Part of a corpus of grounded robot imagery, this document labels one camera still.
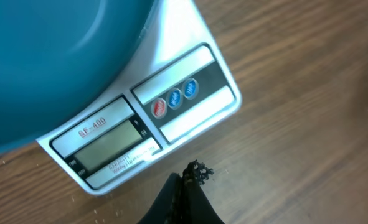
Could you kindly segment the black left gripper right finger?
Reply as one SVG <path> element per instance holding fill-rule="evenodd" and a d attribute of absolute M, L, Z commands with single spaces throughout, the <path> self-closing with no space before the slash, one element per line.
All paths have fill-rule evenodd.
<path fill-rule="evenodd" d="M 206 197 L 201 185 L 214 173 L 203 162 L 188 163 L 182 173 L 181 218 L 190 224 L 224 224 Z"/>

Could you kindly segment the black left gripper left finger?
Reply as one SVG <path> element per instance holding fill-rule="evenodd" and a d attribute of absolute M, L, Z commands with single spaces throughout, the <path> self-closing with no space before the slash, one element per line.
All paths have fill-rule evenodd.
<path fill-rule="evenodd" d="M 181 191 L 181 176 L 172 173 L 138 224 L 179 223 L 181 220 Z"/>

